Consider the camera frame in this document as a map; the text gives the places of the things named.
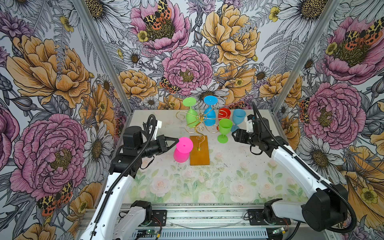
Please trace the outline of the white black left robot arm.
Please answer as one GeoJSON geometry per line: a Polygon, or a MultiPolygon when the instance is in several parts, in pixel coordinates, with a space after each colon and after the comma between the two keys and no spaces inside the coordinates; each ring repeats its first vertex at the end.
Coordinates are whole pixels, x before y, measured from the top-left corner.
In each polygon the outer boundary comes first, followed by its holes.
{"type": "Polygon", "coordinates": [[[151,221],[152,206],[146,201],[135,201],[122,220],[117,218],[142,159],[166,153],[179,142],[177,138],[156,136],[157,131],[158,127],[147,125],[125,129],[123,144],[111,163],[106,187],[81,240],[127,240],[137,227],[151,221]]]}

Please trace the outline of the pink wine glass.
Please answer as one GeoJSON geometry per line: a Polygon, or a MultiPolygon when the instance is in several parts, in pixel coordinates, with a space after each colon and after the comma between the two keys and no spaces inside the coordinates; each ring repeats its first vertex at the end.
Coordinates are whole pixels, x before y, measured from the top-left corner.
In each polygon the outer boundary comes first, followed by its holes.
{"type": "Polygon", "coordinates": [[[180,138],[174,151],[174,160],[178,163],[186,162],[190,157],[193,146],[193,142],[190,138],[180,138]]]}

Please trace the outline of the light blue wine glass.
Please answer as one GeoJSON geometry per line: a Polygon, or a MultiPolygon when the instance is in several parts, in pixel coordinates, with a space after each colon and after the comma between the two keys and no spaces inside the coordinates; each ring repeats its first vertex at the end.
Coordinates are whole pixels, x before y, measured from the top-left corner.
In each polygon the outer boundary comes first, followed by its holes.
{"type": "Polygon", "coordinates": [[[241,124],[246,117],[246,112],[242,109],[236,109],[233,111],[233,126],[231,129],[231,132],[236,131],[239,129],[239,124],[241,124]]]}

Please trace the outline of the red wine glass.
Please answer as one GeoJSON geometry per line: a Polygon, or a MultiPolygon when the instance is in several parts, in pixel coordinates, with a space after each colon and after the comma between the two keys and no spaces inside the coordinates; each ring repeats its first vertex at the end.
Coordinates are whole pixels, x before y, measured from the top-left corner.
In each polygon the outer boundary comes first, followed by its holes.
{"type": "Polygon", "coordinates": [[[218,120],[222,120],[222,119],[230,119],[231,117],[231,111],[227,108],[222,108],[222,109],[219,109],[218,111],[218,120]]]}

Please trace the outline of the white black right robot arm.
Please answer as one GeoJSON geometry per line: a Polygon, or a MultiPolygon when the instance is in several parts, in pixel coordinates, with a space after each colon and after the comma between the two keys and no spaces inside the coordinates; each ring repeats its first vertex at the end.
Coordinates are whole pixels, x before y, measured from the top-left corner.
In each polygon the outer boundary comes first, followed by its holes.
{"type": "Polygon", "coordinates": [[[348,233],[356,226],[356,213],[348,202],[348,191],[341,184],[334,185],[323,178],[295,154],[284,139],[275,137],[267,119],[250,115],[247,129],[235,130],[232,137],[235,142],[251,148],[259,147],[289,172],[308,198],[306,203],[286,202],[281,198],[266,202],[262,214],[267,223],[292,219],[306,223],[317,232],[335,233],[348,233]]]}

